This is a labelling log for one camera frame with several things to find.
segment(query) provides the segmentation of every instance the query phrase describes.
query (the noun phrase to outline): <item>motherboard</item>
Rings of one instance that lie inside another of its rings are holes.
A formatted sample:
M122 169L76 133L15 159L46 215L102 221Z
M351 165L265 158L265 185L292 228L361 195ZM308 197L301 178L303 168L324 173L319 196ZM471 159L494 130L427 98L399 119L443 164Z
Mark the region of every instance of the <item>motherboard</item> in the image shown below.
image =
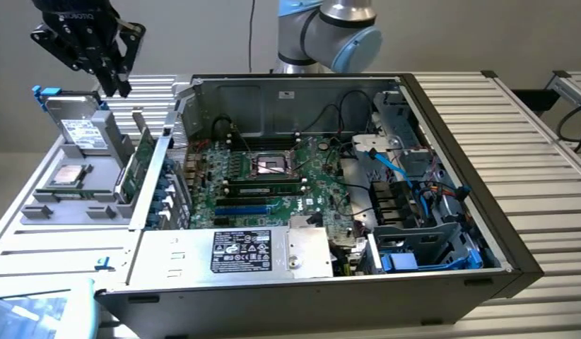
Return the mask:
M347 190L335 169L333 139L255 142L202 141L189 151L189 228L288 226L293 217L304 216L339 246L353 246L353 220L344 216L349 208L339 203L345 203Z

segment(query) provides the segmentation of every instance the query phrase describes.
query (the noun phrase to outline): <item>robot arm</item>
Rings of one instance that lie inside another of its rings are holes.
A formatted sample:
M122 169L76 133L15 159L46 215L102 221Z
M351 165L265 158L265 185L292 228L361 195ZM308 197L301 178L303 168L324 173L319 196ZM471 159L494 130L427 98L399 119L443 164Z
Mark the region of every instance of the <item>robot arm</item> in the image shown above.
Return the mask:
M377 55L371 0L280 0L276 73L361 72Z
M30 39L73 70L94 74L105 95L126 97L145 28L120 19L109 0L33 0L42 23ZM125 44L121 55L116 36Z
M126 80L145 28L120 19L109 0L33 0L42 12L32 40L73 70L94 74L108 97ZM371 0L280 0L276 73L361 72L381 37ZM116 36L125 44L121 55Z

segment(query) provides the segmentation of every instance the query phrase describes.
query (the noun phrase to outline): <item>green circuit board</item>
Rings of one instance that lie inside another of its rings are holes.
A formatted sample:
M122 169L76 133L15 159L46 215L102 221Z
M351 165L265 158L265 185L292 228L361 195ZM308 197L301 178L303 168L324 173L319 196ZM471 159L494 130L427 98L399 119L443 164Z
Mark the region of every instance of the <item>green circuit board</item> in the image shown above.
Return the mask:
M308 137L296 145L296 149L287 151L252 151L249 153L245 151L232 152L223 146L223 143L212 143L204 148L200 152L204 159L201 164L202 173L196 176L190 185L193 204L189 228L284 226L288 225L291 217L312 215L320 212L328 238L337 245L352 246L355 238L352 235L347 236L347 231L351 230L353 225L352 218L341 216L329 201L329 197L335 201L343 200L347 194L344 186L335 182L335 180L341 181L341 177L331 177L323 172L325 157L328 156L327 164L335 167L339 156L335 150L320 150L317 145L321 143L328 143L328 139ZM260 159L264 159L263 163L267 163L267 160L279 160L281 158L287 161L287 168L283 170L289 170L291 173L288 175L275 172L273 169L267 170L264 167L253 165ZM200 177L205 176L210 180L200 180ZM252 180L267 180L280 177L293 178L295 182L283 182L279 185L252 184ZM216 205L216 200L229 197L233 193L233 191L227 194L224 193L224 188L227 187L223 185L224 179L245 183L241 186L244 190L240 189L239 191L252 192L253 197L261 197L259 190L267 190L271 194L279 194L279 196L267 196L265 198L267 214L225 215L224 218L227 218L229 223L227 225L213 224L213 220L221 218L214 214L214 210L221 208ZM349 212L349 208L344 204L340 209L343 213Z

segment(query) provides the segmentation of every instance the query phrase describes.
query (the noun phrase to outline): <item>white wall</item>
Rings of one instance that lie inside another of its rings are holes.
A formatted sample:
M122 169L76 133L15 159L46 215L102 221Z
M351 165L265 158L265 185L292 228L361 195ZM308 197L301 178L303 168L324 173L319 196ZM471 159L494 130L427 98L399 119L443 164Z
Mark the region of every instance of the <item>white wall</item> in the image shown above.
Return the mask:
M257 0L252 65L273 66L275 0ZM148 29L133 73L247 72L249 0L112 0ZM514 87L542 86L552 69L581 69L581 0L373 0L383 49L371 71L492 69ZM34 45L29 0L0 0L0 151L49 147L56 129L32 85L86 89Z

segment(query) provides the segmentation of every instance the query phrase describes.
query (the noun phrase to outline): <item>warning label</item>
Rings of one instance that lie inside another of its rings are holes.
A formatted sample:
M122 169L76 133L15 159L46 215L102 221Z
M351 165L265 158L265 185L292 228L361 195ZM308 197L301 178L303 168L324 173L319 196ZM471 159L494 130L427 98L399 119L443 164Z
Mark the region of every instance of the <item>warning label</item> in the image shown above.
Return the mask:
M82 150L105 150L105 142L100 130L88 120L60 120L72 142Z
M213 273L271 270L271 232L214 232L210 271Z

